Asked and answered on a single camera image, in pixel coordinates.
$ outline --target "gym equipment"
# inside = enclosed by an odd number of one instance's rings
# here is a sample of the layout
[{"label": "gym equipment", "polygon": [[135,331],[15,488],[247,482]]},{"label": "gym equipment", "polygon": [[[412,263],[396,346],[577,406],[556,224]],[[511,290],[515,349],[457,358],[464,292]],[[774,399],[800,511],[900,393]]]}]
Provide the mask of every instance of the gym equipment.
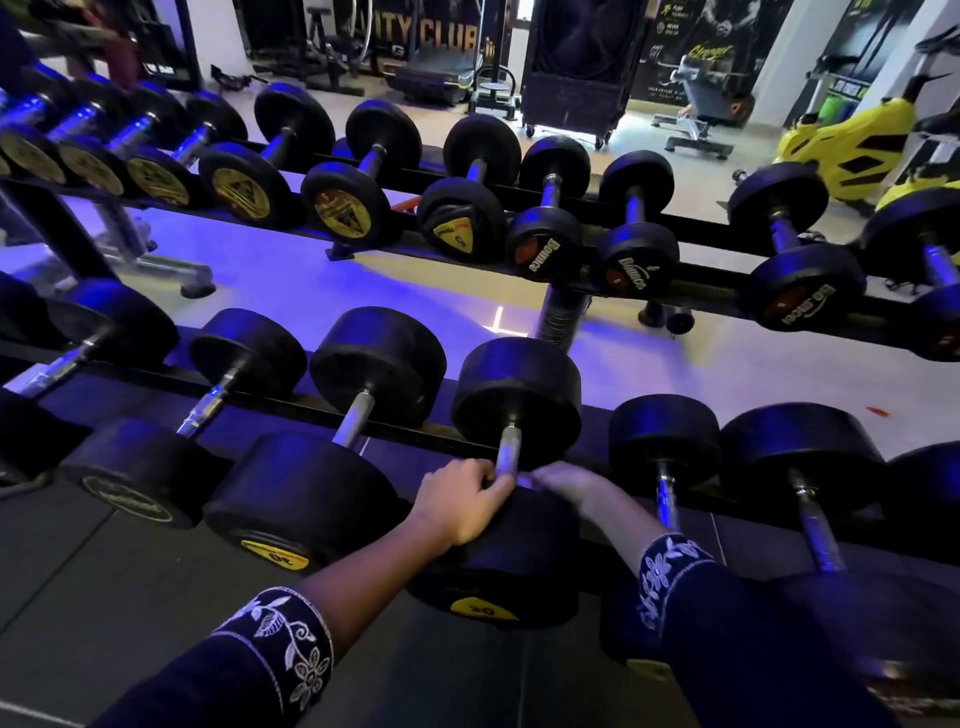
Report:
[{"label": "gym equipment", "polygon": [[596,241],[596,282],[602,290],[646,298],[672,279],[680,262],[677,236],[663,225],[648,223],[673,198],[673,169],[656,152],[628,152],[604,172],[600,202],[626,204],[626,223]]},{"label": "gym equipment", "polygon": [[[24,298],[23,284],[0,278],[4,318],[23,317],[9,310],[13,298]],[[39,318],[37,302],[30,301]],[[74,349],[60,356],[20,388],[0,389],[0,480],[33,480],[61,461],[89,435],[90,428],[65,422],[38,403],[43,395],[96,358],[131,367],[155,367],[180,341],[177,327],[149,299],[110,279],[83,279],[65,294],[47,301],[49,319]]]},{"label": "gym equipment", "polygon": [[385,168],[420,166],[420,132],[400,107],[370,99],[347,119],[347,144],[360,166],[321,162],[307,173],[300,195],[311,217],[333,240],[361,249],[380,248],[396,241],[400,231],[377,179]]},{"label": "gym equipment", "polygon": [[336,138],[324,108],[290,84],[270,84],[253,103],[256,124],[268,139],[261,154],[222,141],[200,155],[200,177],[233,216],[262,228],[282,228],[302,216],[278,167],[295,151],[328,155]]},{"label": "gym equipment", "polygon": [[960,361],[960,190],[935,187],[901,197],[879,210],[860,234],[864,265],[898,272],[898,281],[927,283],[909,306],[899,337],[931,361]]},{"label": "gym equipment", "polygon": [[247,139],[247,125],[230,104],[216,94],[198,91],[186,102],[186,113],[197,125],[168,155],[141,144],[130,149],[127,172],[149,197],[176,207],[202,207],[209,203],[200,178],[190,167],[200,153],[218,139]]},{"label": "gym equipment", "polygon": [[82,106],[74,109],[52,130],[37,124],[4,121],[0,126],[0,149],[35,177],[53,184],[76,184],[77,178],[60,161],[58,145],[75,134],[112,133],[129,113],[123,90],[95,73],[77,79],[72,98]]},{"label": "gym equipment", "polygon": [[520,169],[520,142],[494,116],[467,116],[444,144],[449,177],[423,192],[417,225],[423,238],[444,255],[468,263],[503,260],[507,215],[485,184],[513,184]]},{"label": "gym equipment", "polygon": [[518,213],[507,230],[507,257],[519,276],[552,283],[580,273],[584,232],[560,209],[560,197],[580,197],[589,183],[590,157],[580,142],[549,136],[530,147],[517,186],[543,194],[540,206]]},{"label": "gym equipment", "polygon": [[293,334],[253,311],[225,308],[190,342],[190,360],[214,385],[176,431],[125,418],[98,427],[60,463],[58,475],[120,510],[192,528],[227,464],[194,442],[239,391],[289,396],[306,371]]},{"label": "gym equipment", "polygon": [[888,476],[856,418],[822,404],[774,404],[734,418],[720,440],[727,495],[799,512],[817,571],[771,586],[816,622],[837,660],[894,710],[955,698],[960,597],[911,577],[846,571],[830,529],[829,518],[874,502]]},{"label": "gym equipment", "polygon": [[[468,354],[450,414],[467,439],[499,444],[497,475],[529,470],[579,437],[580,373],[547,342],[494,339]],[[435,561],[408,590],[444,612],[502,627],[558,626],[577,613],[570,559],[578,538],[566,501],[516,488],[478,539]]]},{"label": "gym equipment", "polygon": [[140,115],[113,138],[101,141],[90,134],[62,139],[57,148],[60,159],[87,184],[117,197],[139,192],[124,163],[130,150],[143,143],[166,147],[186,123],[183,105],[166,88],[141,81],[130,92],[129,103]]},{"label": "gym equipment", "polygon": [[[702,402],[680,395],[648,395],[623,402],[610,419],[610,463],[634,487],[657,499],[657,518],[680,531],[675,490],[702,483],[720,468],[720,425]],[[600,602],[600,646],[615,662],[664,680],[670,667],[657,634],[636,613],[636,574],[623,574]]]},{"label": "gym equipment", "polygon": [[320,394],[346,415],[333,439],[262,435],[204,509],[231,544],[288,570],[322,569],[375,541],[409,510],[353,447],[368,419],[419,427],[446,356],[423,324],[389,308],[341,316],[310,360]]},{"label": "gym equipment", "polygon": [[764,328],[802,331],[843,315],[863,295],[867,279],[845,247],[804,243],[797,234],[824,214],[829,195],[812,165],[781,162],[754,174],[737,172],[728,219],[751,242],[769,241],[775,254],[760,263],[740,291],[740,309]]},{"label": "gym equipment", "polygon": [[884,178],[900,163],[907,137],[917,121],[916,103],[921,91],[940,78],[930,71],[941,53],[960,55],[957,27],[917,44],[920,54],[913,77],[902,96],[855,114],[840,124],[820,126],[820,107],[834,80],[832,71],[851,59],[826,57],[810,75],[817,89],[800,121],[780,140],[776,161],[813,162],[830,197],[858,201],[879,190]]}]

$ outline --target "hand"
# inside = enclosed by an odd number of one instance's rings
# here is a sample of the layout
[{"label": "hand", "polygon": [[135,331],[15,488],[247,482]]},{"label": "hand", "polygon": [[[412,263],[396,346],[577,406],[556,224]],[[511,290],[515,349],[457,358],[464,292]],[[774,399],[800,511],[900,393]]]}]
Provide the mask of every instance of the hand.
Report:
[{"label": "hand", "polygon": [[501,475],[484,490],[483,481],[492,477],[490,460],[451,460],[423,477],[409,518],[426,518],[437,525],[444,550],[473,541],[516,486],[512,475]]}]

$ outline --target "treadmill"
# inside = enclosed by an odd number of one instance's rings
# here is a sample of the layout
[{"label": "treadmill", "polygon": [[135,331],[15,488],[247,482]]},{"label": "treadmill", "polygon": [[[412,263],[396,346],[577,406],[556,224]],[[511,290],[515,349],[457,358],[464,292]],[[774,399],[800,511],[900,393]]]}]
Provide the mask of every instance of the treadmill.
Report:
[{"label": "treadmill", "polygon": [[472,51],[458,48],[420,46],[420,5],[414,0],[410,36],[406,48],[406,63],[383,66],[383,76],[390,88],[395,88],[411,99],[433,104],[453,106],[467,98],[473,79],[483,63],[483,21],[486,0],[480,0],[480,19],[477,25],[477,46]]}]

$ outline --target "dark sleeve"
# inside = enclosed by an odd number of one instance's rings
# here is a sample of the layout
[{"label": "dark sleeve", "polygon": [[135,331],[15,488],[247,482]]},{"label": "dark sleeve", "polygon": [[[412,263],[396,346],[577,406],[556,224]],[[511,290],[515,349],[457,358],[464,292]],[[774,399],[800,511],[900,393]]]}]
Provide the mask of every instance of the dark sleeve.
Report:
[{"label": "dark sleeve", "polygon": [[261,592],[88,728],[295,725],[333,670],[323,618],[298,593]]},{"label": "dark sleeve", "polygon": [[899,722],[759,590],[680,534],[644,554],[638,612],[703,728],[897,728]]}]

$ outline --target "yellow exercise bike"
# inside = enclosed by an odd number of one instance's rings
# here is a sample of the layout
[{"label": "yellow exercise bike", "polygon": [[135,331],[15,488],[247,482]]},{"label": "yellow exercise bike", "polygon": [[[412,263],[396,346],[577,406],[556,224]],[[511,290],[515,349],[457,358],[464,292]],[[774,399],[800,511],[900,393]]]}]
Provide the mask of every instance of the yellow exercise bike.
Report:
[{"label": "yellow exercise bike", "polygon": [[884,99],[879,106],[840,124],[821,126],[817,119],[833,82],[843,78],[835,73],[836,68],[852,59],[821,59],[810,74],[817,86],[807,112],[780,140],[776,161],[815,163],[830,196],[837,200],[853,202],[875,194],[900,163],[907,137],[917,122],[920,92],[926,84],[941,78],[930,76],[933,62],[941,53],[960,56],[957,28],[953,26],[916,45],[920,60],[901,96]]}]

